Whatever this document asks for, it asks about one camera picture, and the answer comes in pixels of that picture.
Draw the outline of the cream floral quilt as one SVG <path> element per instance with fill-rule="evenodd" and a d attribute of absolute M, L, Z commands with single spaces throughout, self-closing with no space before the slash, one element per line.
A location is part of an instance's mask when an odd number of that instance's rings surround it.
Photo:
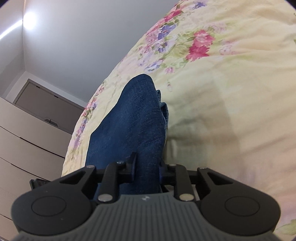
<path fill-rule="evenodd" d="M 207 166 L 271 195 L 276 234 L 295 238 L 295 8 L 287 1 L 179 1 L 100 84 L 62 174 L 129 80 L 149 75 L 168 105 L 165 161 Z"/>

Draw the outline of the brown cabinet top panel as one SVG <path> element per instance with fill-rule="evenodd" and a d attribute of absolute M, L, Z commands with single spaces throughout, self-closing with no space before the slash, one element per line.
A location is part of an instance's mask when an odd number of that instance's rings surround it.
<path fill-rule="evenodd" d="M 28 79 L 13 104 L 34 117 L 72 134 L 84 107 Z"/>

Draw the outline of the dark blue denim jeans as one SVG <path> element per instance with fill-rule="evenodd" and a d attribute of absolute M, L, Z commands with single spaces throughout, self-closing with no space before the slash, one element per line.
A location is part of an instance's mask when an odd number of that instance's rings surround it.
<path fill-rule="evenodd" d="M 152 78 L 146 74 L 132 78 L 91 134 L 85 164 L 104 169 L 136 153 L 134 181 L 122 184 L 120 193 L 159 193 L 159 166 L 163 162 L 168 120 L 168 107 L 161 101 L 161 92 L 156 90 Z"/>

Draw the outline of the beige drawer cabinet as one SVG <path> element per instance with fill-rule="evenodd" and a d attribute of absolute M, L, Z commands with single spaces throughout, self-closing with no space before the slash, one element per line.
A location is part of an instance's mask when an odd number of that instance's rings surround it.
<path fill-rule="evenodd" d="M 31 179 L 55 180 L 71 136 L 1 99 L 1 240 L 18 232 L 11 205 L 30 191 Z"/>

